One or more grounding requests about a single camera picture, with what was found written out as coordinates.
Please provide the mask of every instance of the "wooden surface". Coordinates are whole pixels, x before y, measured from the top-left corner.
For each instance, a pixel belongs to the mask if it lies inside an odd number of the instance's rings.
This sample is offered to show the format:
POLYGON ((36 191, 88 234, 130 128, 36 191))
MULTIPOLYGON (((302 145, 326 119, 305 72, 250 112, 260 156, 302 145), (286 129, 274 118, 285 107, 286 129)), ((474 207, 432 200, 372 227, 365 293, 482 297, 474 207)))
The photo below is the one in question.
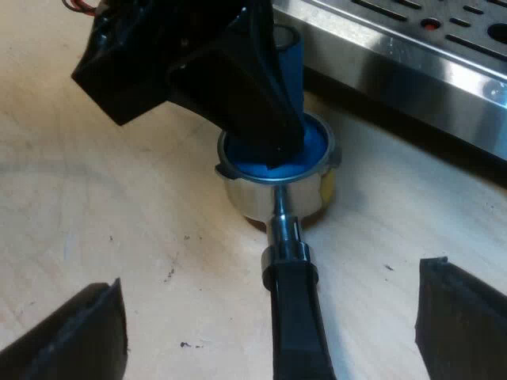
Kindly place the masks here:
MULTIPOLYGON (((0 13, 0 346, 121 277, 126 379, 271 378, 266 240, 214 173, 219 131, 171 104, 115 126, 70 79, 91 21, 57 0, 0 13)), ((337 201, 306 230, 335 370, 427 379, 418 261, 448 255, 506 292, 507 192, 335 104, 307 104, 344 152, 337 201)))

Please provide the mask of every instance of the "metal rim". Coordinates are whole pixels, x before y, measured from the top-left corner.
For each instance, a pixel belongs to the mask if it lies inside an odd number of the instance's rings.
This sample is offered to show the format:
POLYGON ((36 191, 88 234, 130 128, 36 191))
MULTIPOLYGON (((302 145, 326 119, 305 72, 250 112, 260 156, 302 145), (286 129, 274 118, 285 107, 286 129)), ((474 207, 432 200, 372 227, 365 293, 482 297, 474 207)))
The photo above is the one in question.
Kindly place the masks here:
POLYGON ((226 155, 225 149, 224 149, 225 141, 227 138, 227 133, 225 131, 223 131, 220 134, 218 146, 217 146, 220 163, 222 165, 224 165, 224 169, 226 169, 228 173, 231 173, 234 178, 242 178, 244 180, 256 182, 259 184, 287 184, 287 183, 299 181, 303 178, 307 178, 307 177, 311 176, 312 174, 317 173, 321 169, 324 169, 326 167, 326 165, 328 165, 329 160, 330 160, 330 156, 334 152, 334 148, 336 145, 336 142, 334 141, 334 133, 331 130, 329 124, 324 122, 320 117, 318 117, 312 113, 309 113, 309 112, 305 112, 304 115, 307 117, 310 117, 311 119, 313 119, 314 121, 317 122, 318 127, 320 127, 321 131, 324 132, 324 135, 327 140, 326 152, 324 152, 324 155, 321 157, 321 159, 311 169, 307 170, 306 172, 303 172, 301 174, 298 174, 298 175, 292 176, 292 177, 281 177, 281 178, 254 177, 254 176, 250 176, 249 174, 242 172, 235 165, 233 165, 229 161, 229 159, 227 158, 227 155, 226 155))

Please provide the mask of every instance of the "stainless steel drip tray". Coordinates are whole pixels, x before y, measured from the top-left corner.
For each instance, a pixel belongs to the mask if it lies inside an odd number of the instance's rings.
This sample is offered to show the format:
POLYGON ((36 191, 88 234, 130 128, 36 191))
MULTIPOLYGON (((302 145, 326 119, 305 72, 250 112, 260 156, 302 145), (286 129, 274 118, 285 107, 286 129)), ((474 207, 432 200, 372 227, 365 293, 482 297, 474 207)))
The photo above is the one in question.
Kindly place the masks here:
POLYGON ((307 0, 507 74, 507 2, 307 0))
POLYGON ((308 67, 507 160, 507 0, 273 4, 308 67))

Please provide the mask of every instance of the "portafilter handle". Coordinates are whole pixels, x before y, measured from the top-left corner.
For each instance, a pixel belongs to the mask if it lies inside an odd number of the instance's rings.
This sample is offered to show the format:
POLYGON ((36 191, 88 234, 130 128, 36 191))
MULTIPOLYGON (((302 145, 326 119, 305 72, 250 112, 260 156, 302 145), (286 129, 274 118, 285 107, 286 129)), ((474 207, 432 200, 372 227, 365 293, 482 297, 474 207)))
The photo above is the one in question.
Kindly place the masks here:
POLYGON ((286 188, 274 189, 275 214, 266 223, 270 246, 262 255, 262 281, 271 292, 273 378, 336 379, 318 303, 317 268, 286 188))

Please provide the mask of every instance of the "blue material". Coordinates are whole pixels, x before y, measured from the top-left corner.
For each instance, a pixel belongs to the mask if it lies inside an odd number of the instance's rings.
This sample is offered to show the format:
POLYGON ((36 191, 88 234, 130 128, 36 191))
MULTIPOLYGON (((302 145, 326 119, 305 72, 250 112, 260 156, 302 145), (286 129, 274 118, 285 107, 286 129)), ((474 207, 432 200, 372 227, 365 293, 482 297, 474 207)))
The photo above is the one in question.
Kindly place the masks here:
POLYGON ((303 42, 279 51, 278 62, 292 107, 303 122, 303 42))
POLYGON ((327 140, 319 122, 303 112, 303 43, 279 51, 278 56, 290 101, 303 122, 303 151, 292 157, 290 162, 269 168, 263 152, 241 144, 233 136, 229 136, 225 144, 231 164, 244 174, 264 179, 288 178, 305 173, 320 161, 327 149, 327 140))
POLYGON ((327 139, 322 133, 319 122, 310 116, 304 116, 304 149, 295 157, 276 168, 269 168, 262 160, 261 153, 246 148, 237 139, 226 142, 226 154, 229 161, 242 173, 265 179, 287 178, 305 173, 313 168, 327 149, 327 139))

